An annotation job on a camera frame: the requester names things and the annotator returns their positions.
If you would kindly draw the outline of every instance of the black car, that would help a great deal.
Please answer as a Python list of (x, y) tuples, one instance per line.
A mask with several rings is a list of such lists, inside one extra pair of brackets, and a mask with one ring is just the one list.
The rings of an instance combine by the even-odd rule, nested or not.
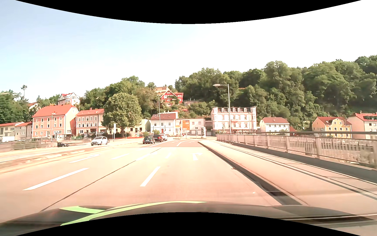
[(60, 147), (69, 147), (69, 144), (58, 142), (58, 148), (60, 148)]
[(153, 139), (151, 135), (148, 135), (143, 139), (143, 144), (146, 144), (146, 143), (154, 144), (155, 139)]
[(163, 142), (164, 141), (164, 138), (159, 134), (155, 134), (154, 139), (155, 139), (156, 142)]

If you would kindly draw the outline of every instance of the yellow house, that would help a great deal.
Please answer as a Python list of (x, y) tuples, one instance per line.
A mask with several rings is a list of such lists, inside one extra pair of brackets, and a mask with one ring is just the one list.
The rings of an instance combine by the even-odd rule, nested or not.
[[(312, 122), (312, 131), (350, 131), (351, 123), (343, 117), (324, 117), (318, 116)], [(325, 136), (334, 136), (335, 138), (351, 139), (351, 134), (325, 134)]]

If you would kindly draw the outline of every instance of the fence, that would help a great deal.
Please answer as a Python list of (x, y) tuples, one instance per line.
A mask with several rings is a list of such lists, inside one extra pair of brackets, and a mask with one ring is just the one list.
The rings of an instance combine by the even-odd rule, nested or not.
[(217, 140), (334, 158), (377, 169), (377, 140), (256, 134), (217, 134)]

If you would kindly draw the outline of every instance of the white car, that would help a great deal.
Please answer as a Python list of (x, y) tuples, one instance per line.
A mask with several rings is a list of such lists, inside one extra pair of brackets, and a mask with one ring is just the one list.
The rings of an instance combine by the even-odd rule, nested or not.
[(107, 137), (96, 137), (91, 141), (91, 146), (94, 145), (101, 145), (101, 144), (108, 144), (110, 142)]

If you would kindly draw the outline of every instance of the car hood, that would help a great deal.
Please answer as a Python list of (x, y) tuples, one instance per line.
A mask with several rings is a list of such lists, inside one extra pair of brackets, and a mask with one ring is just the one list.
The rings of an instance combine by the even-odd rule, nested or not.
[(257, 206), (219, 201), (162, 201), (124, 206), (69, 206), (46, 210), (0, 223), (0, 236), (19, 235), (46, 228), (102, 218), (167, 212), (213, 212), (269, 217), (333, 228), (343, 231), (347, 225), (362, 229), (377, 221), (346, 212), (313, 206)]

